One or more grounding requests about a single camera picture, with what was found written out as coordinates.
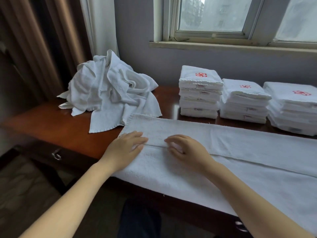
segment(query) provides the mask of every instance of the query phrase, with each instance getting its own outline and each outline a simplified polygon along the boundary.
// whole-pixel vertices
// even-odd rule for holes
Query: white curtain
[[[113,0],[80,0],[91,54],[106,56],[111,49],[119,56]]]

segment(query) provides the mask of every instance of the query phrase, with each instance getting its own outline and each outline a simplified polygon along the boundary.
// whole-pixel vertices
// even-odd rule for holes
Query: pile of crumpled towels
[[[72,108],[72,116],[93,111],[89,133],[103,132],[125,126],[132,113],[162,116],[151,93],[157,87],[151,77],[136,73],[108,50],[107,56],[94,56],[77,66],[68,91],[58,96],[67,99],[59,107]]]

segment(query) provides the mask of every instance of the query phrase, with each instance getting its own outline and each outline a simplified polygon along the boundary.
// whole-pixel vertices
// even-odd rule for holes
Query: window sill
[[[196,42],[175,42],[175,41],[157,41],[149,42],[149,47],[155,48],[173,48],[181,50],[237,50],[237,51],[282,51],[292,53],[312,53],[317,54],[317,49],[303,49],[303,48],[287,48],[287,47],[258,47],[258,46],[242,46],[242,45],[228,45],[228,44],[211,44],[211,43],[196,43]]]

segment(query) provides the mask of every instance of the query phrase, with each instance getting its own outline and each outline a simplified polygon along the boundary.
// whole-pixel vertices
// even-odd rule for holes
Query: person's left arm
[[[71,238],[101,185],[124,169],[143,149],[148,138],[142,132],[123,134],[107,148],[102,158],[36,220],[20,238]]]

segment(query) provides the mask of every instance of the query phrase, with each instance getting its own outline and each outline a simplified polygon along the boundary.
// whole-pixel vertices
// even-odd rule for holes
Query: red embroidered emblem
[[[240,88],[251,88],[250,85],[240,85]]]
[[[196,76],[198,77],[207,77],[206,73],[196,73]]]
[[[300,94],[300,95],[304,95],[304,96],[309,96],[309,95],[311,95],[311,94],[308,93],[308,92],[304,92],[304,91],[300,91],[300,90],[293,91],[293,93],[295,93],[295,94]]]

